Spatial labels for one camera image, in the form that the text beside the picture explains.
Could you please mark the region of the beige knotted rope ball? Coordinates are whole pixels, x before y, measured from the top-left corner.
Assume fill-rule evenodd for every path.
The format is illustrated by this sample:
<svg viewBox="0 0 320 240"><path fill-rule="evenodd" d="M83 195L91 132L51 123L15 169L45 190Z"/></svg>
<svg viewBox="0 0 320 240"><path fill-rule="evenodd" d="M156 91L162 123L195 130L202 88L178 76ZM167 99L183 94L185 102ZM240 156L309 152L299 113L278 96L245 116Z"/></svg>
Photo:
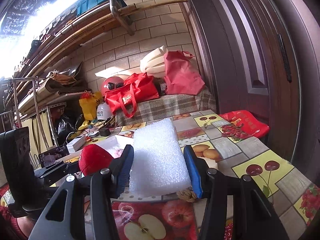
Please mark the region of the beige knotted rope ball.
<svg viewBox="0 0 320 240"><path fill-rule="evenodd" d="M184 200L189 203L193 203L197 200L197 195L195 192L192 190L191 187L178 191L176 192L177 196L179 199Z"/></svg>

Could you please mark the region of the red plush toy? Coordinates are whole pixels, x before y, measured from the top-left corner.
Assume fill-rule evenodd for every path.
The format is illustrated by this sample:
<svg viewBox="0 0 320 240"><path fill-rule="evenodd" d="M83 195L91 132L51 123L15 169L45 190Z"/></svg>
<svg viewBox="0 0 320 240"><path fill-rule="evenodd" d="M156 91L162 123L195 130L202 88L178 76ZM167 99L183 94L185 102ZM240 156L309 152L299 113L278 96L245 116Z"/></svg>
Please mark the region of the red plush toy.
<svg viewBox="0 0 320 240"><path fill-rule="evenodd" d="M108 168L113 159L114 157L99 145L90 144L81 151L79 168L84 176L89 176L103 168Z"/></svg>

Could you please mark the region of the pink plush toy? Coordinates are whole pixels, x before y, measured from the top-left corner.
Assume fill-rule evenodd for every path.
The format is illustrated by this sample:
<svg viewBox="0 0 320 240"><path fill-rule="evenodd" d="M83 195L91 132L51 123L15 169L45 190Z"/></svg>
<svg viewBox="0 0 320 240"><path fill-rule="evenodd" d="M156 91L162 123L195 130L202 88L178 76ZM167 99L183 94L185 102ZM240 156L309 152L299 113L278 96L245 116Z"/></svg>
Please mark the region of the pink plush toy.
<svg viewBox="0 0 320 240"><path fill-rule="evenodd" d="M114 158L119 158L122 155L123 149L118 147L109 148L107 152Z"/></svg>

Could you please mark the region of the white bubble foam sheet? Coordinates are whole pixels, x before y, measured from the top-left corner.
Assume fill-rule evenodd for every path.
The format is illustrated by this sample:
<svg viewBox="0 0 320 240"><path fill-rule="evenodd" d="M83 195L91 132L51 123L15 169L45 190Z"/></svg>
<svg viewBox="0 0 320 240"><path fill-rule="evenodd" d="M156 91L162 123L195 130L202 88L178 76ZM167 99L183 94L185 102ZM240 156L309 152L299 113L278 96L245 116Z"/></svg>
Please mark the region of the white bubble foam sheet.
<svg viewBox="0 0 320 240"><path fill-rule="evenodd" d="M139 197L162 196L191 186L187 165L169 118L134 132L129 191Z"/></svg>

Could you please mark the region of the pale yellow sponge piece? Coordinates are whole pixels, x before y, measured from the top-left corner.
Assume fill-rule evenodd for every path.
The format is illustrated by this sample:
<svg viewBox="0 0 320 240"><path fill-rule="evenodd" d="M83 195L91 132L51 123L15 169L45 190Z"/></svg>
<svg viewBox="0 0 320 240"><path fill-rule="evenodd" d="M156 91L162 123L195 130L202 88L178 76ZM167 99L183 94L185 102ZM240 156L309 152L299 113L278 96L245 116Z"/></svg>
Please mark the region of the pale yellow sponge piece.
<svg viewBox="0 0 320 240"><path fill-rule="evenodd" d="M217 162L214 159L210 159L207 157L200 157L200 159L203 159L209 168L215 168L216 170L218 170Z"/></svg>

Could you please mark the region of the white cardboard box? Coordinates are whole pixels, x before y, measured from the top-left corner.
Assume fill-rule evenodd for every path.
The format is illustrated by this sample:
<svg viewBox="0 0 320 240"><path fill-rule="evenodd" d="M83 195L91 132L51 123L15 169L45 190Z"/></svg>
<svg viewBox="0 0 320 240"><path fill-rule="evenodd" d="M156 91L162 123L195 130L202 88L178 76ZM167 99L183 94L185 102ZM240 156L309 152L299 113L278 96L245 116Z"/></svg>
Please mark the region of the white cardboard box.
<svg viewBox="0 0 320 240"><path fill-rule="evenodd" d="M113 148L113 147L124 149L126 145L133 145L133 139L124 137L122 135L114 135L107 138L98 138L97 142L93 142L93 143L90 142L88 145L91 145L91 144L96 144L105 150L108 150L109 148ZM78 157L81 154L82 150L83 148L76 151L75 153L62 157L61 159L56 160L55 163L58 163L60 161L63 161L64 163L66 163L69 160Z"/></svg>

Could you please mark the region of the white small box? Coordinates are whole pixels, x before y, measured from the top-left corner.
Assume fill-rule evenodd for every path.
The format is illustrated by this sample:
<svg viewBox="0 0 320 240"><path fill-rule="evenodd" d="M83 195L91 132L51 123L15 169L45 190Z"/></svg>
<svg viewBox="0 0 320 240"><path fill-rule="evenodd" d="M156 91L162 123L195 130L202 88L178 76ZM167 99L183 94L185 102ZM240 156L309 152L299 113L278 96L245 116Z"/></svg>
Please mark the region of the white small box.
<svg viewBox="0 0 320 240"><path fill-rule="evenodd" d="M75 137L71 142L69 142L66 147L69 152L69 154L75 153L78 151L84 144L86 143L86 136L80 135Z"/></svg>

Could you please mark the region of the black charger adapter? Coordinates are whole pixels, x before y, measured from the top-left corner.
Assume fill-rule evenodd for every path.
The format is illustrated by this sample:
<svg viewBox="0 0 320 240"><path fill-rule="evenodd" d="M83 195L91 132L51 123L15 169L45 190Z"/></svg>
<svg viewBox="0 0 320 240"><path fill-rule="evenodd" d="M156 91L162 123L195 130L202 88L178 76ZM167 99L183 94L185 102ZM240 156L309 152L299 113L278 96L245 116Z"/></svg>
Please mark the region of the black charger adapter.
<svg viewBox="0 0 320 240"><path fill-rule="evenodd" d="M98 132L101 137L108 137L111 135L110 129L105 127L100 128Z"/></svg>

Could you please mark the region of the red plastic bag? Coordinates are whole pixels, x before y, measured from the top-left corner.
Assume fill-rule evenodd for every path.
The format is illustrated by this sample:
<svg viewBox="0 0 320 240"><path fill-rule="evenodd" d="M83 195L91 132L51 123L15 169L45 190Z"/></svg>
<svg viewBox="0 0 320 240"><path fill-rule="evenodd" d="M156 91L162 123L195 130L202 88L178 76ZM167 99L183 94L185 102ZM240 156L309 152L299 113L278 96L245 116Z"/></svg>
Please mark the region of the red plastic bag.
<svg viewBox="0 0 320 240"><path fill-rule="evenodd" d="M251 112L247 110L237 110L220 114L220 117L234 124L248 135L262 138L267 135L270 128L267 124L258 121Z"/></svg>

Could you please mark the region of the white helmet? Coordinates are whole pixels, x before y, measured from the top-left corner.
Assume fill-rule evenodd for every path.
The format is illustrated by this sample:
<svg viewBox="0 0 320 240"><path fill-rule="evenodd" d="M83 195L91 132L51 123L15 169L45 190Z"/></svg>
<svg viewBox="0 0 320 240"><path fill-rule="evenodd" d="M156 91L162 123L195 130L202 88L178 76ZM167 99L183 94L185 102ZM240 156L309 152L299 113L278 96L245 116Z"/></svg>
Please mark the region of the white helmet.
<svg viewBox="0 0 320 240"><path fill-rule="evenodd" d="M101 103L97 107L97 119L98 120L108 120L113 116L109 105L106 102Z"/></svg>

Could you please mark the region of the yellow plastic bag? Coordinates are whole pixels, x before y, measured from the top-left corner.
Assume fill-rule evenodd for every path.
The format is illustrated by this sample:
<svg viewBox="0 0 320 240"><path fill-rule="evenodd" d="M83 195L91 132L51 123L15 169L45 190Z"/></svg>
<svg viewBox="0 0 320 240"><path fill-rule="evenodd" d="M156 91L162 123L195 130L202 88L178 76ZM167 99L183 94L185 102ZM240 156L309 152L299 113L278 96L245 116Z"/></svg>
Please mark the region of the yellow plastic bag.
<svg viewBox="0 0 320 240"><path fill-rule="evenodd" d="M85 120L92 121L97 117L97 107L103 102L100 91L91 93L85 91L81 94L79 104Z"/></svg>

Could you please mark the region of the plaid covered bench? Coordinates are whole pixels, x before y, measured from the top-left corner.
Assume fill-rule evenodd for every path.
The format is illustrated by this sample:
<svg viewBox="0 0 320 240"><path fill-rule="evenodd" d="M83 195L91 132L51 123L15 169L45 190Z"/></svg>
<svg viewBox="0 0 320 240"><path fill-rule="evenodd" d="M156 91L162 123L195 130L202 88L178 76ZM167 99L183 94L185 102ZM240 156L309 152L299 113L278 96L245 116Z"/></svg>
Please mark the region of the plaid covered bench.
<svg viewBox="0 0 320 240"><path fill-rule="evenodd" d="M126 126L206 110L216 111L215 98L208 88L204 88L197 95L164 95L157 99L139 102L131 118L126 117L119 109L116 111L116 124Z"/></svg>

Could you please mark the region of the fruit pattern tablecloth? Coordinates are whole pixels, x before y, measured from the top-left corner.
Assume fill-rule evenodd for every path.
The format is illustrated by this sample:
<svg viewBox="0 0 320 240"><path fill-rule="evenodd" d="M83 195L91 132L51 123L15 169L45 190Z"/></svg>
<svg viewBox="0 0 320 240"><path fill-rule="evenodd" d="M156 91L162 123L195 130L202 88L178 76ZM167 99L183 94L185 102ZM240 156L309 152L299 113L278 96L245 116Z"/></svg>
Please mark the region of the fruit pattern tablecloth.
<svg viewBox="0 0 320 240"><path fill-rule="evenodd" d="M287 160L212 111L170 120L182 153L190 145L233 178L224 239L319 239L319 188ZM116 128L108 137L133 139L148 125ZM31 239L85 239L92 176L68 174L51 185L57 190L35 217ZM111 199L119 239L199 239L206 202L189 203L176 192L143 198L129 191L129 183Z"/></svg>

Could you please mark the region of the metal storage rack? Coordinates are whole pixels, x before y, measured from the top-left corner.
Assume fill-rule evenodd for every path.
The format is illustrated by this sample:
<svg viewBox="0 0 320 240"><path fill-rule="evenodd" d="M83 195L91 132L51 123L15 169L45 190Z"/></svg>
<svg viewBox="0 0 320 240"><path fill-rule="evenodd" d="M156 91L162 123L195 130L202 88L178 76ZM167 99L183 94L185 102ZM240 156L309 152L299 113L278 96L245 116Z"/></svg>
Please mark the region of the metal storage rack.
<svg viewBox="0 0 320 240"><path fill-rule="evenodd" d="M82 63L46 77L3 79L4 94L13 92L8 101L14 106L17 127L29 129L31 157L64 144L67 134L80 126L84 116L79 104L82 93L89 91Z"/></svg>

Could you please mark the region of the red helmet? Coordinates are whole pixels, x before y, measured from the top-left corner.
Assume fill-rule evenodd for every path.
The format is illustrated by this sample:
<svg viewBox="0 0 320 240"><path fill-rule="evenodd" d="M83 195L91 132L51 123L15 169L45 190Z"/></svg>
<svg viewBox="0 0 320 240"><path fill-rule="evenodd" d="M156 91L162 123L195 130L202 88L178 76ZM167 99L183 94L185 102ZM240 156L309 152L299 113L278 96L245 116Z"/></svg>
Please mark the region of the red helmet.
<svg viewBox="0 0 320 240"><path fill-rule="evenodd" d="M118 76L112 76L105 79L101 85L101 94L102 96L105 96L105 94L110 91L114 90L116 88L120 88L124 85L124 80L121 77Z"/></svg>

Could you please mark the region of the red tote bag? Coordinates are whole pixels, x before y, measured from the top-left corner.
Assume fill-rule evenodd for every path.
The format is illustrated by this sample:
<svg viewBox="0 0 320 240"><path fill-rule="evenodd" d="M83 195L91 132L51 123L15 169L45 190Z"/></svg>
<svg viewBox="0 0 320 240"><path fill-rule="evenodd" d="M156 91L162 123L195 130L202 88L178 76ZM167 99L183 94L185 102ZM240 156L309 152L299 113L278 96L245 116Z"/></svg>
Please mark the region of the red tote bag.
<svg viewBox="0 0 320 240"><path fill-rule="evenodd" d="M154 84L154 77L147 73L132 74L124 85L105 93L105 101L111 112L121 109L127 118L132 118L137 110L137 103L159 98Z"/></svg>

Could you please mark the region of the pinkish red paper bag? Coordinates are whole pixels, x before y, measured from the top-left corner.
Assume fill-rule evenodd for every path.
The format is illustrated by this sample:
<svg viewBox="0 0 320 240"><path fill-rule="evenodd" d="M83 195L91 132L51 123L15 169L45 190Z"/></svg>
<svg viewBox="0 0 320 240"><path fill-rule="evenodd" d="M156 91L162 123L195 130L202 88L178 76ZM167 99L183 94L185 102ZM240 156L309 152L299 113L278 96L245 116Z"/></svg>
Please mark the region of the pinkish red paper bag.
<svg viewBox="0 0 320 240"><path fill-rule="evenodd" d="M166 93L197 95L205 87L201 75L193 68L188 51L168 51L164 54Z"/></svg>

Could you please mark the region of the cream foam cushions stack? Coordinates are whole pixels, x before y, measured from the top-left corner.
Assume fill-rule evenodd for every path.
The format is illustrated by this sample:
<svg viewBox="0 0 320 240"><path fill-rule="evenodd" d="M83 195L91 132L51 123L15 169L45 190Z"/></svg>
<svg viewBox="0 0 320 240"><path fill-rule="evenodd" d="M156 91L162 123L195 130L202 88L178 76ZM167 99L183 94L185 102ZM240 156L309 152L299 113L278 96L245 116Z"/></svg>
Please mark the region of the cream foam cushions stack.
<svg viewBox="0 0 320 240"><path fill-rule="evenodd" d="M149 52L140 60L140 71L154 77L165 76L164 54L168 52L166 46L161 46Z"/></svg>

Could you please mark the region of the brown wooden door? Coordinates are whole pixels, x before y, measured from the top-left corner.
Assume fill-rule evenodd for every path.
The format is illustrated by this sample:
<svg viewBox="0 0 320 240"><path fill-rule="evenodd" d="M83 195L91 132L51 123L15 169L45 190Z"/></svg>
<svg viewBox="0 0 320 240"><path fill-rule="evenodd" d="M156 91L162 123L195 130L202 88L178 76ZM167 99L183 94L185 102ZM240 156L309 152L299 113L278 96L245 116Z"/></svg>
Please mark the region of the brown wooden door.
<svg viewBox="0 0 320 240"><path fill-rule="evenodd" d="M319 177L319 0L187 0L201 75L217 111L268 124L267 145Z"/></svg>

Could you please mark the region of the blue plastic crate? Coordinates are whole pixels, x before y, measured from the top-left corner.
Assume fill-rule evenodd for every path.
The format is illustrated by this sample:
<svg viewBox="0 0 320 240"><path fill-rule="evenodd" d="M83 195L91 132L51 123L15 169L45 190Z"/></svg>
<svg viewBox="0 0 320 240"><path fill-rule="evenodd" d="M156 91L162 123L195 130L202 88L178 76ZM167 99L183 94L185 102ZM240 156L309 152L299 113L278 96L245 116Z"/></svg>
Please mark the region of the blue plastic crate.
<svg viewBox="0 0 320 240"><path fill-rule="evenodd" d="M78 0L76 2L76 16L79 17L84 12L107 1L108 0Z"/></svg>

